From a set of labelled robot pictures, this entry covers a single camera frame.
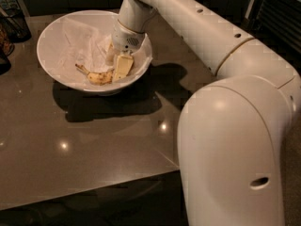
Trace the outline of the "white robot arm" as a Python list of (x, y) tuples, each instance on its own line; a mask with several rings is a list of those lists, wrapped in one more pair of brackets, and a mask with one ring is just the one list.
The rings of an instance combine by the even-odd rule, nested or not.
[(123, 0), (114, 47), (138, 49), (153, 13), (216, 78), (190, 97), (178, 123), (189, 225), (285, 226), (280, 151), (301, 108), (298, 72), (195, 0)]

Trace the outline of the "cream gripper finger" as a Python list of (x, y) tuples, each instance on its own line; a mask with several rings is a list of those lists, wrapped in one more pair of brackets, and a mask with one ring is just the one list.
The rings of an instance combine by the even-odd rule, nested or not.
[(134, 58), (130, 55), (119, 55), (114, 58), (113, 81), (118, 81), (128, 75), (134, 64)]
[(114, 46), (112, 43), (110, 43), (106, 52), (105, 61), (107, 63), (112, 63), (114, 60), (114, 56), (115, 56)]

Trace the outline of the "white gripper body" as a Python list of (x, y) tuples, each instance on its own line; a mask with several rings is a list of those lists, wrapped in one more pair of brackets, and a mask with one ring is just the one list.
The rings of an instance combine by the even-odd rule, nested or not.
[(133, 53), (140, 49), (145, 33), (135, 32), (116, 21), (112, 32), (113, 47), (121, 52)]

